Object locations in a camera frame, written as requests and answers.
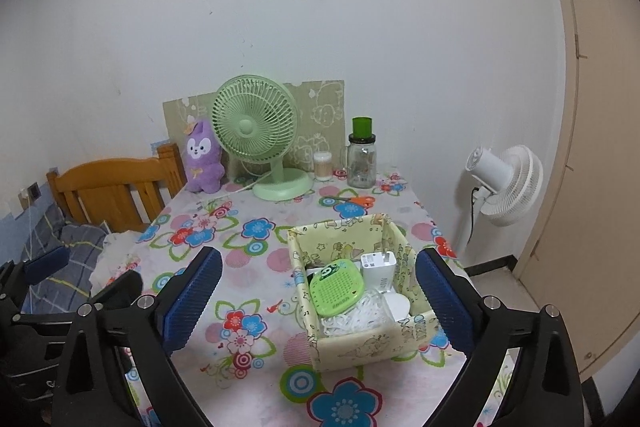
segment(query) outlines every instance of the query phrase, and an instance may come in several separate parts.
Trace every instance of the white charger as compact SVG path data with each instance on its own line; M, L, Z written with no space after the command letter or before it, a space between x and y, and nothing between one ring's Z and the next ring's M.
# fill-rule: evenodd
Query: white charger
M394 283L396 256L392 251L364 253L360 256L364 287L388 292Z

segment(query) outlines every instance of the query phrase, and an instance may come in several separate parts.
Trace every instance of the beige door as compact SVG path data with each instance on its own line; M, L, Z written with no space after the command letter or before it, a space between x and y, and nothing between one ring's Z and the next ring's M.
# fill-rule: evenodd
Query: beige door
M577 43L573 136L520 279L537 304L560 308L584 379L640 314L640 2L570 0L562 9L574 12Z

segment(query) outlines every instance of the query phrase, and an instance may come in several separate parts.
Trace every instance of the black cable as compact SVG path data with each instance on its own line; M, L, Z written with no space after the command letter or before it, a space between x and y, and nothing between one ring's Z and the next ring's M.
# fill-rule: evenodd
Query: black cable
M469 233L467 244L471 241L471 236L474 235L474 194L478 192L478 190L480 190L478 187L474 187L473 190L471 190L471 232Z

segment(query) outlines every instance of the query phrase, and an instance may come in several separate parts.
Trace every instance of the table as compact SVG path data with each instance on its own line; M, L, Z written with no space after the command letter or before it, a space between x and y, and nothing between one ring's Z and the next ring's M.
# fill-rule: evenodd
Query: table
M250 190L237 192L251 181L236 178L216 194L178 193L114 275L135 269L142 275L143 292L156 295L201 246L222 253L222 279L186 347L172 355L200 408L215 427L423 425L465 356L439 332L401 357L314 372L286 245L286 230L292 226L384 212L415 250L434 247L454 272L465 275L407 182L397 170L387 169L373 189L354 190L340 176L315 182L294 200L272 203ZM368 210L358 204L364 196L374 198ZM491 423L512 372L507 356L478 427ZM145 424L159 425L135 367L127 380Z

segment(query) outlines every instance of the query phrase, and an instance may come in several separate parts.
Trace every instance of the yellow fabric box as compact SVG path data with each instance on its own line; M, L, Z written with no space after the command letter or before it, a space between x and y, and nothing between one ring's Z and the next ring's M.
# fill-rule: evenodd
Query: yellow fabric box
M323 221L288 231L289 256L302 305L313 368L332 371L416 351L429 342L439 325L415 278L415 250L386 214ZM411 317L362 333L324 337L311 301L305 268L336 259L357 261L363 253L396 254L394 288L411 302Z

